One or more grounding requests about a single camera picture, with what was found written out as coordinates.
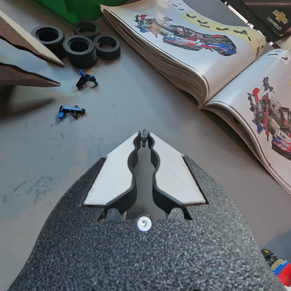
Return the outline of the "grey desk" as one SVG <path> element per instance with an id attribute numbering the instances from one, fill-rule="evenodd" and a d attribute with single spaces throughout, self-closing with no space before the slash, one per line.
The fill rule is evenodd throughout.
<path id="1" fill-rule="evenodd" d="M 61 84 L 17 85 L 17 97 L 56 97 L 56 104 L 1 120 L 1 285 L 12 280 L 8 290 L 286 290 L 234 202 L 195 162 L 206 158 L 218 170 L 218 146 L 209 142 L 218 138 L 220 145 L 220 133 L 202 134 L 206 125 L 194 117 L 201 112 L 197 100 L 117 37 L 120 56 L 97 57 L 87 69 L 69 60 L 64 69 L 45 67 L 1 39 L 1 63 Z M 87 82 L 79 90 L 78 70 L 94 75 L 98 86 Z M 78 106 L 85 114 L 59 119 L 60 106 Z M 184 155 L 206 203 L 187 206 L 187 214 L 160 209 L 152 197 L 151 150 L 140 141 L 134 205 L 126 212 L 85 206 L 106 156 L 144 128 Z"/>

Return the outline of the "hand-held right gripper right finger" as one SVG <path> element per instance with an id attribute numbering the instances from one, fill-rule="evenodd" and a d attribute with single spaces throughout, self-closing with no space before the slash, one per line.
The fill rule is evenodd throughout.
<path id="1" fill-rule="evenodd" d="M 187 206 L 206 203 L 183 154 L 151 132 L 148 147 L 155 167 L 152 197 L 160 209 L 169 214 L 173 208 L 180 208 L 187 214 Z"/>

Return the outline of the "black brick assembly blue pins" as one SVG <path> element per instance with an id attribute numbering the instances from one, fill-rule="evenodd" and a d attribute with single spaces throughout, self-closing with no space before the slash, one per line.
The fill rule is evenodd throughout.
<path id="1" fill-rule="evenodd" d="M 78 80 L 76 87 L 80 90 L 87 82 L 92 82 L 94 85 L 98 86 L 98 82 L 94 75 L 85 74 L 82 70 L 78 70 L 78 73 L 81 75 Z"/>

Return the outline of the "black car set box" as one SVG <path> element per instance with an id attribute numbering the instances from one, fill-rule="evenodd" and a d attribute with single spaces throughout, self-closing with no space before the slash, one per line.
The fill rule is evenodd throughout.
<path id="1" fill-rule="evenodd" d="M 227 0 L 223 2 L 227 2 L 261 31 L 265 26 L 280 37 L 291 33 L 290 0 Z"/>

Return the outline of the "toy brick race car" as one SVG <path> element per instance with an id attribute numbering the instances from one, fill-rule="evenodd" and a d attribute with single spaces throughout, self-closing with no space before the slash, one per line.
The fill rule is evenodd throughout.
<path id="1" fill-rule="evenodd" d="M 291 287 L 291 263 L 278 257 L 268 249 L 261 249 L 261 253 L 270 266 L 271 270 L 287 290 Z"/>

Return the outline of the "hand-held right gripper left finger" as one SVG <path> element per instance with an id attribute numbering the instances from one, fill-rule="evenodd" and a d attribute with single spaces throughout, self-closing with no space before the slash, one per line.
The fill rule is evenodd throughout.
<path id="1" fill-rule="evenodd" d="M 133 169 L 138 163 L 139 149 L 140 132 L 137 132 L 106 156 L 84 200 L 85 206 L 126 212 L 134 205 L 137 186 Z"/>

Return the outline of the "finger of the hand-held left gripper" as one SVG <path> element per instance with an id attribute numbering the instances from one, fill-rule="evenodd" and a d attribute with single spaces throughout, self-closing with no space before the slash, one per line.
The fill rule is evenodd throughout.
<path id="1" fill-rule="evenodd" d="M 61 84 L 43 75 L 29 72 L 15 65 L 0 63 L 0 84 L 30 87 L 58 87 Z"/>
<path id="2" fill-rule="evenodd" d="M 55 54 L 2 11 L 0 11 L 0 38 L 40 59 L 65 67 L 65 64 Z"/>

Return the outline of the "green storage bin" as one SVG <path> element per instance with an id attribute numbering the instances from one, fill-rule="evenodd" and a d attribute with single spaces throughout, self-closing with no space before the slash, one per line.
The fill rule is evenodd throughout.
<path id="1" fill-rule="evenodd" d="M 101 17 L 100 5 L 119 6 L 126 0 L 38 0 L 38 2 L 75 24 L 77 21 L 93 21 Z"/>

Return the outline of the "small black connector blue pin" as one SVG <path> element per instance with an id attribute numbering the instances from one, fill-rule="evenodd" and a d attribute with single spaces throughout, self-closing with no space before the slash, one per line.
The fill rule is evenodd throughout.
<path id="1" fill-rule="evenodd" d="M 60 106 L 58 118 L 63 119 L 64 115 L 67 113 L 72 113 L 72 116 L 74 118 L 77 118 L 78 114 L 85 114 L 85 109 L 80 108 L 78 106 L 75 107 Z"/>

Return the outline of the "open instruction booklet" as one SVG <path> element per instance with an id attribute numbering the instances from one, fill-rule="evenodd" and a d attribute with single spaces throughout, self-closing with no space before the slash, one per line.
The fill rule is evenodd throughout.
<path id="1" fill-rule="evenodd" d="M 260 32 L 212 20 L 183 1 L 100 10 L 169 82 L 227 122 L 290 193 L 290 51 L 268 50 Z"/>

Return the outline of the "black rubber toy tyre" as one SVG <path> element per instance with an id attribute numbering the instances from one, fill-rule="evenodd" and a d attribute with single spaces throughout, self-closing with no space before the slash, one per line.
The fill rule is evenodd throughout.
<path id="1" fill-rule="evenodd" d="M 87 69 L 97 62 L 93 41 L 83 35 L 72 35 L 63 42 L 65 54 L 73 67 Z"/>
<path id="2" fill-rule="evenodd" d="M 94 38 L 93 44 L 97 57 L 103 60 L 115 60 L 120 56 L 120 42 L 111 35 L 101 34 Z"/>
<path id="3" fill-rule="evenodd" d="M 92 41 L 100 35 L 100 27 L 94 22 L 78 21 L 73 27 L 75 35 L 82 35 L 90 38 Z"/>
<path id="4" fill-rule="evenodd" d="M 55 26 L 38 26 L 31 31 L 31 35 L 41 44 L 48 48 L 59 59 L 66 57 L 63 42 L 65 40 L 64 33 L 60 28 Z"/>

